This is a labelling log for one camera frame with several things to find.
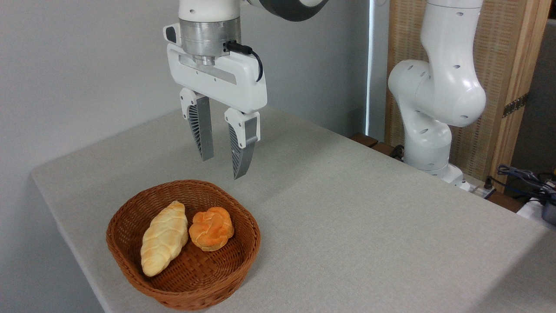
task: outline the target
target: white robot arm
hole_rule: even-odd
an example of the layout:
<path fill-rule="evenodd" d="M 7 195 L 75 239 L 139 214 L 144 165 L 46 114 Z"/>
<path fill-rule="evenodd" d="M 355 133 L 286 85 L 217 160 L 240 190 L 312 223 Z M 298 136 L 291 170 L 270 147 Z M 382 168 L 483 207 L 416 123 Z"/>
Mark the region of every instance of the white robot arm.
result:
<path fill-rule="evenodd" d="M 485 108 L 473 64 L 473 39 L 483 0 L 428 0 L 421 42 L 429 62 L 405 60 L 388 80 L 405 130 L 404 162 L 467 189 L 461 170 L 448 163 L 451 131 Z"/>
<path fill-rule="evenodd" d="M 203 160 L 213 157 L 209 98 L 230 108 L 234 179 L 251 163 L 261 139 L 260 115 L 267 103 L 262 62 L 241 44 L 240 5 L 248 3 L 289 21 L 303 21 L 328 0 L 180 0 L 179 23 L 164 28 L 170 71 L 180 93 L 183 117 L 190 122 Z"/>

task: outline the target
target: wicker basket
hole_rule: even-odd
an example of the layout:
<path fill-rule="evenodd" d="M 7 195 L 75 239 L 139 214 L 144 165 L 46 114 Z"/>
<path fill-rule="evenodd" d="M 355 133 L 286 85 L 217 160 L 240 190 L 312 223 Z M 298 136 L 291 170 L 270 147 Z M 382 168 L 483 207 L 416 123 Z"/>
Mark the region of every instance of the wicker basket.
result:
<path fill-rule="evenodd" d="M 151 220 L 172 201 L 185 205 L 189 225 L 195 213 L 224 207 L 235 233 L 215 252 L 204 252 L 189 240 L 160 274 L 141 269 L 141 245 Z M 177 180 L 139 192 L 112 217 L 106 231 L 108 249 L 131 285 L 167 307 L 199 310 L 218 304 L 241 285 L 261 242 L 257 222 L 219 187 L 199 180 Z"/>

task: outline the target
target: gray tablecloth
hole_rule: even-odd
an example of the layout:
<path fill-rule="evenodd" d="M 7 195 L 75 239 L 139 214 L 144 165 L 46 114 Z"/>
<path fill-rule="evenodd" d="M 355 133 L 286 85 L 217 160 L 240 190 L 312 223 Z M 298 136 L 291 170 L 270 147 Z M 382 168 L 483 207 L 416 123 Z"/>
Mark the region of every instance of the gray tablecloth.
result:
<path fill-rule="evenodd" d="M 141 190 L 215 183 L 257 219 L 243 285 L 208 312 L 555 312 L 556 234 L 399 161 L 271 107 L 233 180 L 222 105 L 202 162 L 180 112 L 32 173 L 106 312 L 175 312 L 110 255 L 110 218 Z"/>

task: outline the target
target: basket rim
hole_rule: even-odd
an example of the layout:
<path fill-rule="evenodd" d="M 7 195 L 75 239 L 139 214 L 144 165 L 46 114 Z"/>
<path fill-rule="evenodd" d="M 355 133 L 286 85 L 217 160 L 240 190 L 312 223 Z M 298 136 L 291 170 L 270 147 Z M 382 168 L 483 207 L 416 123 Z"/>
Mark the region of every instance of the basket rim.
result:
<path fill-rule="evenodd" d="M 122 270 L 122 271 L 124 269 L 126 270 L 127 275 L 124 275 L 124 276 L 128 280 L 132 278 L 134 283 L 137 284 L 137 285 L 135 285 L 135 287 L 136 288 L 139 288 L 139 287 L 142 288 L 145 293 L 159 294 L 159 295 L 169 295 L 169 296 L 194 295 L 194 294 L 199 293 L 199 292 L 211 290 L 217 284 L 228 283 L 228 281 L 233 282 L 238 277 L 245 276 L 246 272 L 249 270 L 251 265 L 255 262 L 256 256 L 257 256 L 259 248 L 260 248 L 261 238 L 260 238 L 259 225 L 257 224 L 257 222 L 256 222 L 255 218 L 253 217 L 253 215 L 251 214 L 251 212 L 249 212 L 247 209 L 245 209 L 235 198 L 230 196 L 227 192 L 222 190 L 217 185 L 215 185 L 213 183 L 210 183 L 210 182 L 203 181 L 203 180 L 183 179 L 183 180 L 174 180 L 174 181 L 171 181 L 171 182 L 162 183 L 162 184 L 147 188 L 145 190 L 142 190 L 142 191 L 138 192 L 136 195 L 134 195 L 133 197 L 131 197 L 130 199 L 128 199 L 126 201 L 126 203 L 124 203 L 118 209 L 118 211 L 110 219 L 110 222 L 108 224 L 108 228 L 106 230 L 106 242 L 108 244 L 108 249 L 110 250 L 110 252 L 112 252 L 112 254 L 114 254 L 114 255 L 117 255 L 119 259 L 125 260 L 125 258 L 123 257 L 123 253 L 120 251 L 120 249 L 116 245 L 115 239 L 113 237 L 113 234 L 115 232 L 115 228 L 116 228 L 116 225 L 117 225 L 117 223 L 115 222 L 117 220 L 116 218 L 119 215 L 122 215 L 125 212 L 122 209 L 126 205 L 128 205 L 129 202 L 133 201 L 135 198 L 139 197 L 141 194 L 147 193 L 147 192 L 149 192 L 149 190 L 151 190 L 153 188 L 164 187 L 164 186 L 170 185 L 170 184 L 198 184 L 198 185 L 205 185 L 205 186 L 213 188 L 216 192 L 220 193 L 221 196 L 223 196 L 226 199 L 228 199 L 229 201 L 231 201 L 241 211 L 241 213 L 244 214 L 247 217 L 247 219 L 250 221 L 250 223 L 251 223 L 250 229 L 253 231 L 253 235 L 255 237 L 254 244 L 253 244 L 252 248 L 250 249 L 250 251 L 247 252 L 245 260 L 241 264 L 241 266 L 238 267 L 237 269 L 235 269 L 229 275 L 227 275 L 224 279 L 217 280 L 217 281 L 215 281 L 211 284 L 208 284 L 208 285 L 200 287 L 200 288 L 196 288 L 196 289 L 191 290 L 191 291 L 174 292 L 174 291 L 164 291 L 164 290 L 153 288 L 153 287 L 145 284 L 142 280 L 139 280 L 138 277 L 131 271 L 131 269 L 128 266 L 122 264 L 121 262 L 118 262 L 118 260 L 115 260 L 116 263 L 118 264 L 120 270 Z"/>

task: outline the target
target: bread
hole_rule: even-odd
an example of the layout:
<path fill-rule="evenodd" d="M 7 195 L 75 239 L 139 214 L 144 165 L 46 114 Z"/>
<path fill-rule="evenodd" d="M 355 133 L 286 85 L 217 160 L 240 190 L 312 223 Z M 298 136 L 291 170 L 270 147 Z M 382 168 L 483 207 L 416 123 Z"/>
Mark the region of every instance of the bread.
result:
<path fill-rule="evenodd" d="M 222 248 L 234 235 L 230 214 L 221 207 L 198 212 L 189 228 L 191 241 L 203 251 L 216 251 Z"/>
<path fill-rule="evenodd" d="M 174 201 L 155 216 L 143 235 L 141 266 L 145 275 L 162 272 L 180 254 L 187 239 L 185 206 Z"/>

